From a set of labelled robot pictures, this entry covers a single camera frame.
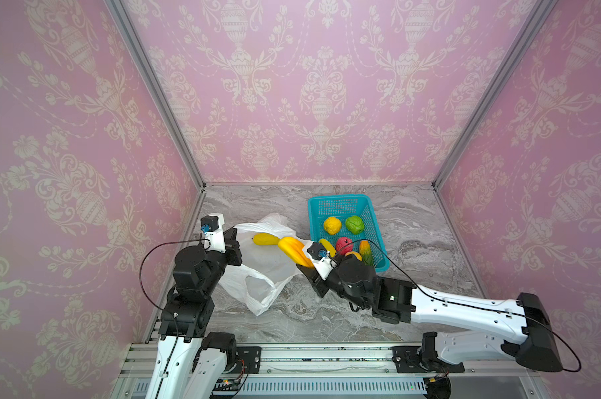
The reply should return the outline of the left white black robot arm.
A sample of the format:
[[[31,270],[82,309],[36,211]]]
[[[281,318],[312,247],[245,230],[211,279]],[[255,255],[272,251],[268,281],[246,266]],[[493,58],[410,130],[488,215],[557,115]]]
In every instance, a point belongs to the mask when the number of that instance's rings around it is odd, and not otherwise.
[[[226,267],[242,264],[236,238],[235,228],[209,229],[177,253],[147,398],[209,398],[221,375],[235,367],[235,336],[206,330],[215,307],[212,294]]]

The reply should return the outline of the orange green mango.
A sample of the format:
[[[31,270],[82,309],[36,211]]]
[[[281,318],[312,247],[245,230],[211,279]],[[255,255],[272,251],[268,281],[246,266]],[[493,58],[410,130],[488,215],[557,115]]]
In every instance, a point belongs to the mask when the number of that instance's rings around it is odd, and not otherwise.
[[[371,245],[367,240],[360,241],[359,254],[361,255],[362,261],[370,267],[374,266],[374,257],[371,249]]]

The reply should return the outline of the yellow lemon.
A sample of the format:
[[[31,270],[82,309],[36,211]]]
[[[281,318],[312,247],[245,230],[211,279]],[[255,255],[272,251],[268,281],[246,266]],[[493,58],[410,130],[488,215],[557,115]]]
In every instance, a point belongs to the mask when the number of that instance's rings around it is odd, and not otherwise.
[[[323,245],[325,250],[328,252],[330,258],[335,257],[336,250],[335,247],[328,241],[327,239],[320,239],[319,243]]]

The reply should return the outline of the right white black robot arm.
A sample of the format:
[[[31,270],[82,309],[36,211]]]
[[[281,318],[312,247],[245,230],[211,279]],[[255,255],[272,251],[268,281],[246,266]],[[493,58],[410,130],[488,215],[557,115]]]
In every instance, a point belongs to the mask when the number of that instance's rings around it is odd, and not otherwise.
[[[423,335],[422,363],[459,365],[470,360],[513,360],[538,372],[561,372],[548,312],[535,294],[516,299],[477,299],[411,281],[380,277],[355,256],[311,259],[298,265],[320,297],[332,291],[353,311],[368,310],[387,324],[441,324],[454,334]]]

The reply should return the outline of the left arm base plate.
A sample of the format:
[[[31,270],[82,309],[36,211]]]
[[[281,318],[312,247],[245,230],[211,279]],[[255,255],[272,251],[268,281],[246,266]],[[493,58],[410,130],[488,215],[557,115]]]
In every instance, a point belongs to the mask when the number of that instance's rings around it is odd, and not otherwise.
[[[228,362],[225,374],[246,375],[258,374],[262,359],[262,347],[240,346],[236,355]]]

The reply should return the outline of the pink red fruit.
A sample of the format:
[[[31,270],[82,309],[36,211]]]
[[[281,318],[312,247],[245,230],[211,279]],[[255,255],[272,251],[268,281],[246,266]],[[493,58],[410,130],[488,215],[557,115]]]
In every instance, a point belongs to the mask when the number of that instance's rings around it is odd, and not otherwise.
[[[353,240],[348,237],[340,237],[336,241],[335,249],[337,254],[346,255],[350,252],[354,252]]]

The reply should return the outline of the green apple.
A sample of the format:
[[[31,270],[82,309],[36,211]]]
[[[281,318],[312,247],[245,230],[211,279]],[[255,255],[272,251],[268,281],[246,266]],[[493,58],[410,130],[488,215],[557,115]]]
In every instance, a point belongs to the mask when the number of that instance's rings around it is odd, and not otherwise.
[[[345,227],[350,234],[357,235],[365,231],[365,223],[360,216],[353,215],[345,220]]]

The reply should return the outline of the round yellow citrus fruit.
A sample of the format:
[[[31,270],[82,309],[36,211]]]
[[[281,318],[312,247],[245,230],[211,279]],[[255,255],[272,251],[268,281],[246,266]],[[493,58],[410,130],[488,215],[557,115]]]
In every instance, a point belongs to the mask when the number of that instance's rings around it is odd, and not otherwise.
[[[329,235],[336,235],[342,229],[342,222],[335,217],[329,217],[323,222],[323,229]]]

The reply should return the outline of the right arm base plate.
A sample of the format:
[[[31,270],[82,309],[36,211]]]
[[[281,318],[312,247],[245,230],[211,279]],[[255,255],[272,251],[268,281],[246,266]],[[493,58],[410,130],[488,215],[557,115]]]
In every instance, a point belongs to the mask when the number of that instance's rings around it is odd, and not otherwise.
[[[391,348],[392,361],[398,374],[413,373],[464,373],[465,367],[462,363],[458,365],[442,362],[436,357],[425,359],[420,353],[420,347],[396,346]]]

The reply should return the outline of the white plastic bag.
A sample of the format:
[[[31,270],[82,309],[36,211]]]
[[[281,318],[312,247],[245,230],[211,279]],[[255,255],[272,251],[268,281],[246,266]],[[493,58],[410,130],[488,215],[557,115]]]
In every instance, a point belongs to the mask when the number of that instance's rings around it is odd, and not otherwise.
[[[277,239],[296,238],[297,235],[288,226],[288,219],[276,213],[256,223],[238,224],[236,228],[242,264],[227,267],[220,286],[259,316],[270,308],[300,271],[276,244],[260,246],[253,239],[260,233],[271,234]]]

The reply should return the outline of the yellow orange bell pepper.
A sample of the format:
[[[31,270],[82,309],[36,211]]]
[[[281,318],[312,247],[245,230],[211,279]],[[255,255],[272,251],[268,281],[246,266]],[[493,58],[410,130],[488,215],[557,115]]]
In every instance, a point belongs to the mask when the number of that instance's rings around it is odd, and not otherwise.
[[[354,257],[355,259],[358,259],[359,261],[363,260],[362,256],[358,252],[355,252],[355,251],[350,251],[350,252],[346,253],[345,258],[348,258],[348,257],[350,257],[350,258]]]

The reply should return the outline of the yellow banana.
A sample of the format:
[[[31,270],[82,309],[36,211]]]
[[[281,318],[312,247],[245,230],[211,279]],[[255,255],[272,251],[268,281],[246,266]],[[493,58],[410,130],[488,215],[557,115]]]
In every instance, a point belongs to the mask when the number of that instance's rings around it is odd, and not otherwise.
[[[312,261],[304,254],[304,245],[294,237],[285,237],[279,240],[278,248],[295,264],[313,269]]]

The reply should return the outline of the teal plastic basket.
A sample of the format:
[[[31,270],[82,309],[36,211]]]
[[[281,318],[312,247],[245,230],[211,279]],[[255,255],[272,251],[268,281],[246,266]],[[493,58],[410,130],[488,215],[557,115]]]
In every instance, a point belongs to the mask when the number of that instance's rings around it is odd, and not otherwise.
[[[315,196],[308,200],[310,239],[326,239],[334,247],[346,237],[358,249],[366,240],[376,272],[389,269],[385,245],[371,199],[366,195]]]

